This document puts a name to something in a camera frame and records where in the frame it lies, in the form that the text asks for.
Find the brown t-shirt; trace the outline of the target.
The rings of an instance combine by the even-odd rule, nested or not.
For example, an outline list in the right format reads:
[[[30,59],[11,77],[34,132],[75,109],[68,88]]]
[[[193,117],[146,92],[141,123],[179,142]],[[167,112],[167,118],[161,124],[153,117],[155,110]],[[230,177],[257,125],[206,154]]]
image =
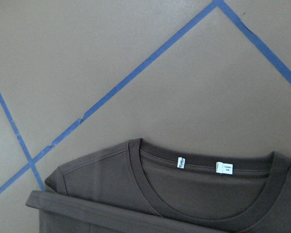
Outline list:
[[[291,233],[291,158],[132,139],[58,166],[26,205],[41,233]]]

